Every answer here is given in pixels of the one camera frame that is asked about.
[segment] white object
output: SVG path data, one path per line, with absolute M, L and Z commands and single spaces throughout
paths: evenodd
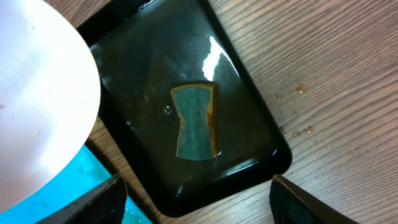
M 73 159 L 99 104 L 95 61 L 73 26 L 44 1 L 0 1 L 0 213 Z

